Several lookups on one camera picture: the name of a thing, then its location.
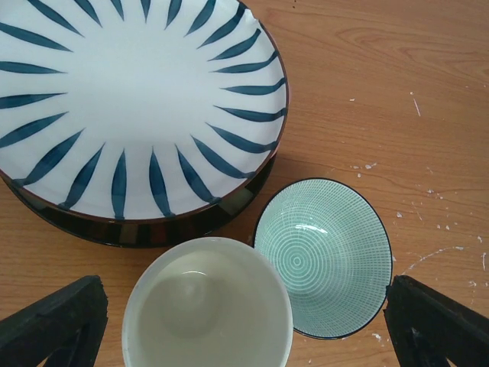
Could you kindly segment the green patterned small bowl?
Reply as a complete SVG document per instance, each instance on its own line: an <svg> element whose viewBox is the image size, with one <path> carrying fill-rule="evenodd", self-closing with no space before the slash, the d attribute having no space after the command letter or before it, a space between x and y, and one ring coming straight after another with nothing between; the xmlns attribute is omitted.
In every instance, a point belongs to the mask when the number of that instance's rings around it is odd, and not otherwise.
<svg viewBox="0 0 489 367"><path fill-rule="evenodd" d="M253 246L276 268L290 298L293 328L342 339L379 313L393 274L390 240L356 190L321 177L275 193L255 226Z"/></svg>

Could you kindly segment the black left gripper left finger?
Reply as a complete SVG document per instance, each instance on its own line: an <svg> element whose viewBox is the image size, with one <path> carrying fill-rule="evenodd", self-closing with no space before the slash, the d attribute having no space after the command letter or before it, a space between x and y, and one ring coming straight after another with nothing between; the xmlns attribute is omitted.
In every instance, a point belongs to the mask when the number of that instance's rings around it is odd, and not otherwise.
<svg viewBox="0 0 489 367"><path fill-rule="evenodd" d="M107 322L101 278L84 276L1 320L1 365L93 366Z"/></svg>

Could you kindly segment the white plate with blue stripes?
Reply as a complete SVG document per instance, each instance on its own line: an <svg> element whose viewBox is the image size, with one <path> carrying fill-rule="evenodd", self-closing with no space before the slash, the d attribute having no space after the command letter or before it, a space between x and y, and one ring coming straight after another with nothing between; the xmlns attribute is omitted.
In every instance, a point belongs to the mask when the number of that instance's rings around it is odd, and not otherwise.
<svg viewBox="0 0 489 367"><path fill-rule="evenodd" d="M240 1L3 1L1 175L115 221L194 214L276 154L289 89Z"/></svg>

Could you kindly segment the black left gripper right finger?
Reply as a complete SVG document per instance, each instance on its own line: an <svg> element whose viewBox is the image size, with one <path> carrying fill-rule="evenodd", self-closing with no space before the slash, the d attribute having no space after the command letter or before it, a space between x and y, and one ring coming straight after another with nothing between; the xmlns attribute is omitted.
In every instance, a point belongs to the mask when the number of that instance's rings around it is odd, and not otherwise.
<svg viewBox="0 0 489 367"><path fill-rule="evenodd" d="M414 278L394 278L384 317L401 366L488 365L488 318Z"/></svg>

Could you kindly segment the yellow ceramic mug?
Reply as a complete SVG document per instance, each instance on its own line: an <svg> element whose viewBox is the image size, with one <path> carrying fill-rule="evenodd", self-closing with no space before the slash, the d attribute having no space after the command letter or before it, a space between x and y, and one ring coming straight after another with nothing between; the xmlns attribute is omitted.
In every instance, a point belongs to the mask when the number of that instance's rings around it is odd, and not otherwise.
<svg viewBox="0 0 489 367"><path fill-rule="evenodd" d="M249 245L219 237L158 257L134 286L121 330L127 366L284 366L292 341L277 271Z"/></svg>

